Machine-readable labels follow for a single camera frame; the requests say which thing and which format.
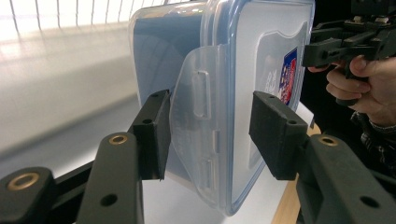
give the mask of clear plastic lid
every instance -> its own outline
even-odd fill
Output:
[[[183,17],[167,13],[160,16],[177,18],[199,32],[199,42],[189,38],[189,45],[185,41],[164,40],[166,35],[160,35],[176,49],[180,46],[191,49],[185,57],[180,56],[185,51],[177,51],[180,60],[183,59],[181,69],[175,66],[175,70],[179,69],[177,81],[170,83],[175,74],[157,73],[154,75],[157,81],[150,82],[148,87],[139,82],[148,76],[136,69],[139,94],[142,100],[147,92],[155,92],[153,86],[173,90],[171,148],[200,197],[231,216],[265,166],[248,135],[253,92],[270,92],[296,109],[304,75],[303,49],[309,40],[315,5],[313,0],[209,0],[195,4],[181,10],[196,12],[190,16],[183,13]],[[183,4],[174,5],[175,8],[181,9]],[[200,26],[186,18],[199,20]],[[183,34],[186,27],[179,25],[178,34]],[[134,38],[136,31],[135,25],[130,31]],[[149,31],[143,33],[153,38]],[[132,41],[132,46],[139,43]],[[134,52],[135,63],[139,61],[136,57],[142,58],[140,55],[142,52]],[[172,59],[162,58],[162,63],[169,64]]]

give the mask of plastic container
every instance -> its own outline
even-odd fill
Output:
[[[171,90],[170,149],[199,196],[227,216],[265,166],[248,135],[253,92],[296,109],[314,9],[313,0],[213,0],[144,8],[131,18],[139,100]]]

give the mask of sleeve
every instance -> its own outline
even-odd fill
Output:
[[[396,178],[396,125],[379,127],[372,123],[366,114],[359,112],[353,113],[351,120],[363,129],[361,141],[368,153],[384,164]]]

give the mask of container label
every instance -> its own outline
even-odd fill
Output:
[[[297,48],[289,52],[283,59],[283,67],[279,82],[278,98],[286,105],[289,104],[297,64]]]

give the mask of human hand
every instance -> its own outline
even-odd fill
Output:
[[[368,82],[346,79],[345,62],[334,63],[336,67],[327,75],[326,90],[341,100],[359,99],[350,108],[367,114],[378,126],[396,125],[396,58],[381,61],[366,61],[363,56],[354,58],[349,65],[356,77],[368,77]],[[309,67],[311,72],[327,68]]]

